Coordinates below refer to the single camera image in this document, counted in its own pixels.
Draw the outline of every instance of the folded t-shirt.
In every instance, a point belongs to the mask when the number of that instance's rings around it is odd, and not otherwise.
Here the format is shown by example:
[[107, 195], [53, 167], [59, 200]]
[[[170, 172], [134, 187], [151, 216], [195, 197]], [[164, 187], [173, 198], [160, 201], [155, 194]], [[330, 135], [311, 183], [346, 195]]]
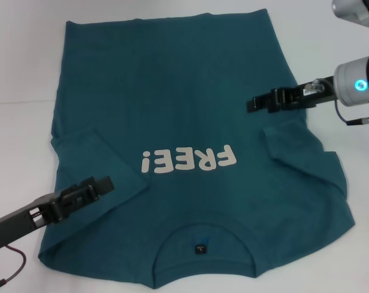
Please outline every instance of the folded t-shirt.
[[258, 277], [336, 240], [354, 225], [337, 155], [304, 110], [246, 112], [294, 85], [266, 10], [67, 22], [56, 189], [108, 175], [115, 190], [48, 226], [40, 260], [158, 288]]

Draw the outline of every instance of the clothing label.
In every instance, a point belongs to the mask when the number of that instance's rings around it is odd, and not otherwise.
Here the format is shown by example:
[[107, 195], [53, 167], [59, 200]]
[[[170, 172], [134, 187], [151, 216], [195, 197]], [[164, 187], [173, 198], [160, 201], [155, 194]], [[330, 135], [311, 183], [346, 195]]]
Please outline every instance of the clothing label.
[[204, 245], [204, 244], [198, 244], [195, 247], [195, 253], [197, 255], [204, 255], [205, 253], [207, 253], [206, 245]]

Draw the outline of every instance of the white surface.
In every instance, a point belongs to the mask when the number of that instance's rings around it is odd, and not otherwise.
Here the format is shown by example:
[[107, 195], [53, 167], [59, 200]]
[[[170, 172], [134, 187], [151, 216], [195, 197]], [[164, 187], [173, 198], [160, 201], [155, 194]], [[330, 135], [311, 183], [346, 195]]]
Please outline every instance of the white surface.
[[[343, 62], [369, 55], [369, 29], [337, 19], [331, 0], [0, 0], [0, 216], [54, 188], [57, 157], [49, 144], [65, 21], [91, 23], [267, 8], [299, 83], [333, 75]], [[41, 101], [37, 103], [18, 103]], [[342, 108], [347, 118], [367, 107]], [[327, 150], [337, 151], [349, 182], [357, 225], [332, 245], [258, 279], [231, 275], [184, 278], [160, 292], [369, 293], [369, 126], [347, 128], [333, 105], [309, 111], [309, 126]], [[37, 259], [43, 231], [14, 243], [28, 261], [6, 292], [150, 292], [112, 281], [59, 273]], [[0, 279], [20, 264], [0, 250]]]

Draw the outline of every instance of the tag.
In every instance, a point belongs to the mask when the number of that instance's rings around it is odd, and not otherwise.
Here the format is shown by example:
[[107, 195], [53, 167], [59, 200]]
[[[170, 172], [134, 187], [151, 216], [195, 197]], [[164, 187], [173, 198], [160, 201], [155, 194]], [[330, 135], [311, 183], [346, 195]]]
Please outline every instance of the tag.
[[197, 255], [204, 255], [206, 252], [207, 252], [206, 245], [198, 244], [197, 246], [195, 246], [195, 253]]
[[313, 95], [314, 93], [318, 93], [318, 92], [316, 92], [315, 90], [306, 90], [306, 89], [303, 90], [304, 96]]

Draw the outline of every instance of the black cable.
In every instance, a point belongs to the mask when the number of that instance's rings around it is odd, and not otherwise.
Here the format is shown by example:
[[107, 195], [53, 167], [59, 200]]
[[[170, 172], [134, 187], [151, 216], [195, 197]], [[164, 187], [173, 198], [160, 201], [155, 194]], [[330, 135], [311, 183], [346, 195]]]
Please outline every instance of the black cable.
[[339, 116], [339, 118], [340, 118], [340, 120], [342, 122], [344, 122], [345, 124], [348, 124], [348, 121], [343, 118], [343, 116], [341, 115], [341, 113], [339, 111], [339, 107], [337, 105], [337, 95], [335, 93], [335, 88], [334, 88], [333, 84], [330, 83], [329, 81], [327, 81], [324, 78], [318, 78], [318, 80], [321, 81], [322, 83], [326, 84], [332, 90], [332, 93], [335, 96], [335, 110], [336, 110], [336, 114], [337, 114], [337, 116]]
[[11, 277], [9, 277], [8, 279], [0, 280], [0, 288], [3, 287], [3, 285], [7, 284], [9, 281], [11, 281], [13, 278], [15, 278], [21, 272], [21, 270], [24, 269], [24, 266], [26, 265], [26, 262], [27, 262], [26, 255], [22, 251], [20, 251], [18, 249], [15, 249], [15, 248], [13, 248], [9, 245], [6, 245], [5, 247], [7, 247], [8, 249], [10, 249], [14, 252], [19, 253], [23, 257], [23, 262], [22, 262], [20, 268]]
[[8, 249], [11, 249], [14, 252], [19, 253], [23, 257], [23, 263], [21, 264], [20, 268], [11, 277], [9, 277], [8, 279], [6, 279], [6, 282], [8, 283], [10, 280], [12, 280], [17, 275], [19, 275], [19, 273], [21, 272], [21, 270], [24, 269], [24, 266], [26, 265], [26, 262], [27, 262], [27, 258], [26, 258], [26, 255], [24, 254], [23, 251], [18, 250], [18, 249], [15, 249], [15, 248], [13, 248], [13, 247], [11, 247], [9, 245], [6, 245], [5, 247], [7, 247]]

